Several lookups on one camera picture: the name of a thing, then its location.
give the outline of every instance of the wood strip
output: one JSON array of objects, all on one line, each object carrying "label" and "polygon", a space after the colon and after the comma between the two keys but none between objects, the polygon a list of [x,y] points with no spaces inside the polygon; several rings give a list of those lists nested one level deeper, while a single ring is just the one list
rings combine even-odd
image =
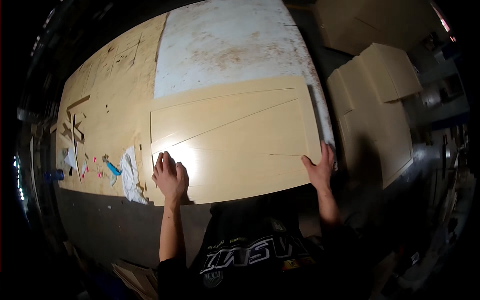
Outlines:
[{"label": "wood strip", "polygon": [[50,133],[53,133],[55,130],[57,130],[57,123],[53,124],[53,125],[50,127]]},{"label": "wood strip", "polygon": [[78,180],[80,181],[80,184],[82,184],[82,176],[80,176],[80,169],[78,168],[78,159],[77,159],[77,147],[75,145],[75,138],[74,138],[74,133],[73,133],[73,129],[75,128],[75,126],[73,125],[73,121],[75,120],[75,115],[72,116],[72,120],[71,120],[71,128],[72,128],[72,146],[73,146],[73,150],[75,151],[75,165],[77,166],[77,175],[78,175]]},{"label": "wood strip", "polygon": [[[64,121],[64,124],[67,125],[67,128],[70,129],[70,130],[72,130],[72,127],[70,125],[71,120],[72,119],[70,118],[70,120],[65,119],[65,121]],[[79,140],[84,139],[83,133],[80,130],[78,130],[78,128],[76,128],[75,126],[73,127],[73,132],[75,133],[75,135],[78,137]]]},{"label": "wood strip", "polygon": [[83,97],[82,99],[73,102],[72,104],[70,104],[70,105],[67,106],[67,111],[69,111],[70,109],[74,108],[75,106],[77,106],[77,105],[79,105],[79,104],[84,103],[84,102],[87,101],[88,99],[90,99],[90,95],[85,96],[85,97]]},{"label": "wood strip", "polygon": [[58,137],[59,137],[63,142],[65,142],[65,144],[67,145],[67,147],[70,147],[70,146],[72,145],[72,140],[69,139],[68,137],[66,137],[65,135],[59,134]]}]

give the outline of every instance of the wooden board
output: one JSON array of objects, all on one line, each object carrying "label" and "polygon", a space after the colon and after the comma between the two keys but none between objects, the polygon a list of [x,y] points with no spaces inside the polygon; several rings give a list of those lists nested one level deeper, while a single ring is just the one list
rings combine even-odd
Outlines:
[{"label": "wooden board", "polygon": [[[84,144],[78,144],[77,153],[79,161],[87,159],[90,172],[85,173],[82,184],[77,176],[66,176],[59,181],[61,188],[123,196],[121,180],[110,187],[111,173],[101,157],[107,154],[109,161],[118,165],[132,145],[142,181],[138,120],[143,105],[153,99],[156,54],[166,18],[167,14],[157,16],[115,38],[87,59],[65,83],[58,124],[70,120],[69,115],[73,114],[84,118],[81,123],[77,121],[78,130],[84,134]],[[57,130],[56,153],[65,147],[59,136],[62,133],[63,130]],[[97,176],[99,165],[106,176]]]},{"label": "wooden board", "polygon": [[301,76],[214,85],[151,101],[142,117],[147,196],[159,152],[186,167],[196,204],[240,199],[309,183],[300,157],[321,158],[308,88]]}]

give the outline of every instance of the white rag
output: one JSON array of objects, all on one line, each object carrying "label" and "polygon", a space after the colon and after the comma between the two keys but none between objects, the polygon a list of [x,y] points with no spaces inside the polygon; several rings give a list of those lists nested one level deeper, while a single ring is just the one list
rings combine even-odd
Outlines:
[{"label": "white rag", "polygon": [[129,147],[122,155],[120,168],[123,194],[125,197],[128,201],[147,204],[147,200],[142,196],[142,190],[138,186],[138,169],[133,146]]}]

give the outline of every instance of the left hand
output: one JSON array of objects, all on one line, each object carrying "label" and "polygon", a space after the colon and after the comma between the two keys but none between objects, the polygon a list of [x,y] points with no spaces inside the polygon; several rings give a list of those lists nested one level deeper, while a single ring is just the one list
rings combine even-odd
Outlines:
[{"label": "left hand", "polygon": [[180,204],[180,198],[187,190],[186,170],[181,162],[175,161],[165,151],[158,155],[153,168],[152,179],[165,196],[165,206]]}]

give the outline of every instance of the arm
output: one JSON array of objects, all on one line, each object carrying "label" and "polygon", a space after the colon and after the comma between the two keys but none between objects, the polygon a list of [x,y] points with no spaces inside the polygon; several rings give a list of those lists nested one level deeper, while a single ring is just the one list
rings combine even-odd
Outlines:
[{"label": "arm", "polygon": [[321,223],[327,229],[342,225],[343,221],[330,189],[330,176],[334,162],[332,148],[322,141],[322,160],[318,165],[314,165],[306,156],[302,156],[301,159],[307,168],[310,182],[317,189]]},{"label": "arm", "polygon": [[162,227],[160,229],[160,261],[170,258],[185,258],[185,240],[180,217],[180,198],[187,191],[185,167],[160,153],[153,168],[153,181],[165,196]]}]

